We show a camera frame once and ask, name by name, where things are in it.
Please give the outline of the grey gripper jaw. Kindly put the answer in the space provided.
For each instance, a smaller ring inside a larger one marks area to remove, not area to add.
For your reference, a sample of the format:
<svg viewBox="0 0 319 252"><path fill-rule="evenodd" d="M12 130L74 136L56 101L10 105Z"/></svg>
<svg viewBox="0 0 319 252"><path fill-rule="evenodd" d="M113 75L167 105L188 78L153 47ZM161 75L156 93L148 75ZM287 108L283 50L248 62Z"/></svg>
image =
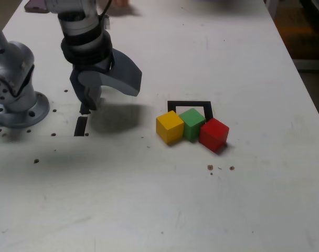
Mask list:
<svg viewBox="0 0 319 252"><path fill-rule="evenodd" d="M114 66L108 75L84 71L79 74L79 81L84 86L108 86L125 95L138 96L142 80L142 71L139 67L127 55L116 49L112 50L110 59L114 59Z"/></svg>

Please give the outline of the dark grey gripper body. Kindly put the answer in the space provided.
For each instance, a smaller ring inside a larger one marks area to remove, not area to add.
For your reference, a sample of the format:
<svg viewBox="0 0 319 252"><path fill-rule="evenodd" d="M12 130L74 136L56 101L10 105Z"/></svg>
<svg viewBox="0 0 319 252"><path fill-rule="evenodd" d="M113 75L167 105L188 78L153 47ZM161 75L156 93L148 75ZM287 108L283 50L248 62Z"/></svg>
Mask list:
<svg viewBox="0 0 319 252"><path fill-rule="evenodd" d="M70 59L70 63L73 65L72 74L75 76L84 71L94 71L108 75L111 67L114 66L114 59L103 59L98 62L88 59Z"/></svg>

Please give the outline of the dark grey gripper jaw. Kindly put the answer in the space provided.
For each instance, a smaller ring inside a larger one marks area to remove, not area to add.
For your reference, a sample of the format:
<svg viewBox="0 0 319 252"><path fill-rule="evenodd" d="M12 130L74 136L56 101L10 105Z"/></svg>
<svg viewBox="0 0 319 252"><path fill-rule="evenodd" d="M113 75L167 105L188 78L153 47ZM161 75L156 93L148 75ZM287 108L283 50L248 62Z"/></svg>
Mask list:
<svg viewBox="0 0 319 252"><path fill-rule="evenodd" d="M71 74L70 81L80 102L89 110L96 111L100 103L101 87L98 85L94 85L94 87L84 86L78 80L77 73Z"/></svg>

